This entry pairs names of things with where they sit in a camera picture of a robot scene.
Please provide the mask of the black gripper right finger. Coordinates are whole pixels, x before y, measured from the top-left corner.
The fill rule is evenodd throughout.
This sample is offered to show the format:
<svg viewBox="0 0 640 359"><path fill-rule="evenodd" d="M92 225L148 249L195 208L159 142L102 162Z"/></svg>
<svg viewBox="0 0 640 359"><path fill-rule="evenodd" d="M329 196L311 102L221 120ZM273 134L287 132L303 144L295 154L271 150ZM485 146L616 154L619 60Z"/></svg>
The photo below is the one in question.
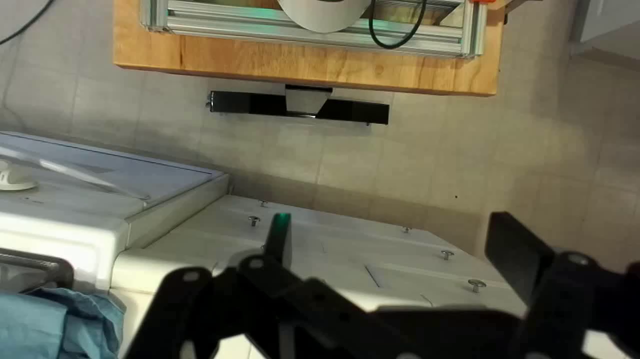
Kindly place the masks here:
<svg viewBox="0 0 640 359"><path fill-rule="evenodd" d="M514 293L530 305L555 253L532 229L508 212L488 220L484 253Z"/></svg>

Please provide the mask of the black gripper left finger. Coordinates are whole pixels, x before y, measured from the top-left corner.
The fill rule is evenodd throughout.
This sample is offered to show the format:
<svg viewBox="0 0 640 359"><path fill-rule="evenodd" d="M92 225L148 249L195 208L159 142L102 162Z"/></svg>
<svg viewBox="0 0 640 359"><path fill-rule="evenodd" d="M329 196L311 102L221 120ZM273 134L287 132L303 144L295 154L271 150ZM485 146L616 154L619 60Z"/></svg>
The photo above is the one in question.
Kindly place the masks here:
<svg viewBox="0 0 640 359"><path fill-rule="evenodd" d="M275 214L271 218L268 237L264 243L264 255L278 263L290 261L290 237L292 237L292 216Z"/></svg>

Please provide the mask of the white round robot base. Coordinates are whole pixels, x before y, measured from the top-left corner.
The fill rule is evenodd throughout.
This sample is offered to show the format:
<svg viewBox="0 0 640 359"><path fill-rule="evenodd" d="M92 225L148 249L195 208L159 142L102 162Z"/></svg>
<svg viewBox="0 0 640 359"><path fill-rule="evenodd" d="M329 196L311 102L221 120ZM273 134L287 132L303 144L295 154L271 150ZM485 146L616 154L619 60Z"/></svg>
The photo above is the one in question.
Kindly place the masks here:
<svg viewBox="0 0 640 359"><path fill-rule="evenodd" d="M278 0L283 14L311 32L339 32L362 18L372 0Z"/></svg>

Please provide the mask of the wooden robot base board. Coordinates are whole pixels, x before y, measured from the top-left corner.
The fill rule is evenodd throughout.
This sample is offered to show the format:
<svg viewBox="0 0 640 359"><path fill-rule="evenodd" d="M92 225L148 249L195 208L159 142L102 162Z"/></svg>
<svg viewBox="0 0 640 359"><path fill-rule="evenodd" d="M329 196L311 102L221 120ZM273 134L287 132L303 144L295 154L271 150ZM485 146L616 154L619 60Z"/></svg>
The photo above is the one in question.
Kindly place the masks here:
<svg viewBox="0 0 640 359"><path fill-rule="evenodd" d="M111 62L120 68L413 94L497 92L504 0L488 10L475 60L148 32L138 0L111 0L111 10Z"/></svg>

